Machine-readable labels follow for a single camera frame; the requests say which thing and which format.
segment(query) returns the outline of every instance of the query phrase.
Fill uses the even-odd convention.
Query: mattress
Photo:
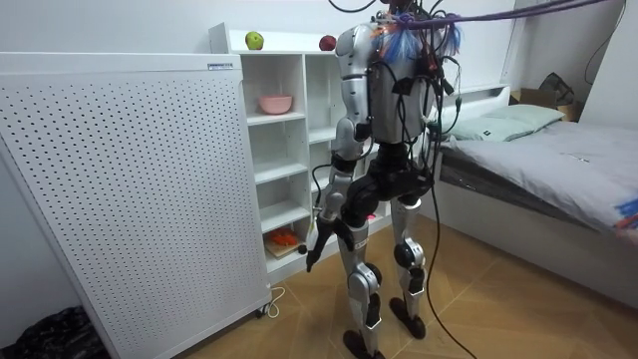
[[[514,198],[517,205],[603,233],[618,233],[618,223],[636,214],[631,205],[638,200],[636,131],[558,122],[509,143],[452,138],[444,148],[445,157],[496,175],[502,181],[492,178],[496,186],[489,195]],[[446,162],[442,176],[450,169],[463,174],[459,162]],[[638,221],[631,222],[629,229],[636,226]]]

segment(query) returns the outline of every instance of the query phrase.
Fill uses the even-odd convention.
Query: gray bedsheet
[[[616,207],[638,198],[638,131],[558,122],[509,143],[444,146],[601,232],[618,233]]]

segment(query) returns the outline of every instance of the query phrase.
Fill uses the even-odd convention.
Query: label sticker
[[[365,240],[360,241],[359,243],[355,244],[355,250],[359,250],[359,249],[365,247],[366,244],[368,244],[368,238],[366,238]]]
[[[208,64],[208,71],[232,70],[232,63]]]

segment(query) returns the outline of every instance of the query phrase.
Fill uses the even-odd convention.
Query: white bed frame
[[[473,102],[471,111],[465,108],[463,121],[507,106],[504,93],[509,97],[509,88],[496,98]],[[436,192],[443,224],[638,308],[638,248],[440,180]],[[421,213],[435,218],[430,194],[424,197]]]

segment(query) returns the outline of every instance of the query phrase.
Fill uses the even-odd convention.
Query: white cord
[[[281,297],[286,294],[286,288],[284,287],[276,287],[276,288],[272,288],[272,291],[275,291],[277,289],[281,289],[281,294],[279,294],[276,298],[272,299],[272,301],[268,304],[266,304],[266,313],[268,313],[268,318],[274,319],[276,317],[279,316],[279,307],[277,306],[277,304],[275,304],[275,302],[279,299],[281,299]],[[275,314],[270,314],[270,309],[274,308],[275,309]]]

